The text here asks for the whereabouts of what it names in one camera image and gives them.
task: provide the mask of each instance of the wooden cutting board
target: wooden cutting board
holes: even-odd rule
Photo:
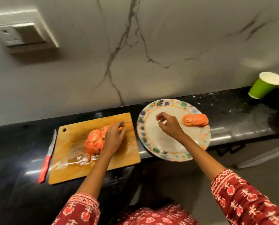
[[[130,113],[64,125],[58,129],[49,184],[56,184],[88,175],[96,162],[96,160],[88,162],[88,157],[83,152],[84,142],[89,132],[117,121],[125,121],[126,133],[107,170],[139,163],[140,155]]]

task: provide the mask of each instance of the person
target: person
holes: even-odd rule
[[[212,181],[211,192],[231,225],[279,225],[279,207],[259,193],[232,170],[226,169],[198,146],[180,127],[176,117],[162,112],[156,116],[159,127],[180,142]],[[52,225],[96,225],[100,216],[97,198],[110,159],[119,148],[124,134],[111,125],[106,133],[104,150],[84,182],[71,196]],[[161,208],[139,208],[125,213],[119,225],[193,225],[199,224],[182,206],[171,202]]]

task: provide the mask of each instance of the plate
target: plate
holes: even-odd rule
[[[176,99],[162,99],[147,105],[137,119],[137,134],[143,145],[161,159],[184,162],[192,160],[192,156],[177,140],[165,134],[158,125],[156,115],[166,112],[177,118],[183,131],[189,135],[202,149],[206,150],[210,143],[210,127],[187,127],[182,124],[182,117],[187,114],[201,114],[194,106]]]

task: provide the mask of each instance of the plate rim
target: plate rim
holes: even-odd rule
[[[147,106],[145,106],[138,118],[137,118],[137,135],[141,141],[141,143],[145,146],[145,149],[149,152],[151,152],[153,155],[156,155],[157,157],[172,161],[172,162],[186,162],[193,159],[190,153],[179,153],[179,154],[172,154],[170,152],[164,152],[156,147],[150,147],[149,142],[147,138],[145,137],[145,130],[144,130],[144,123],[145,123],[145,116],[154,109],[154,107],[160,107],[160,106],[178,106],[182,107],[184,109],[191,109],[195,111],[194,113],[201,114],[202,112],[198,110],[195,106],[191,105],[188,102],[184,102],[179,99],[160,99],[156,100],[154,102],[149,103]],[[202,129],[201,135],[200,135],[200,141],[198,145],[202,147],[202,149],[206,150],[210,144],[211,140],[211,133],[210,133],[210,126],[205,125],[203,127],[200,127]]]

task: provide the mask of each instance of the countertop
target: countertop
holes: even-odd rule
[[[208,116],[212,135],[209,150],[223,144],[236,145],[279,137],[278,89],[263,100],[251,99],[248,90],[249,87],[244,87],[178,98]],[[131,113],[136,127],[137,117],[147,104],[149,102],[1,126],[0,224],[51,224],[81,185],[83,178],[52,186],[47,181],[37,184],[54,129],[126,112]],[[142,162],[158,159],[137,140]],[[111,208],[120,210],[128,204],[139,181],[139,166],[107,173],[98,199],[101,209],[99,224],[106,224],[110,220]]]

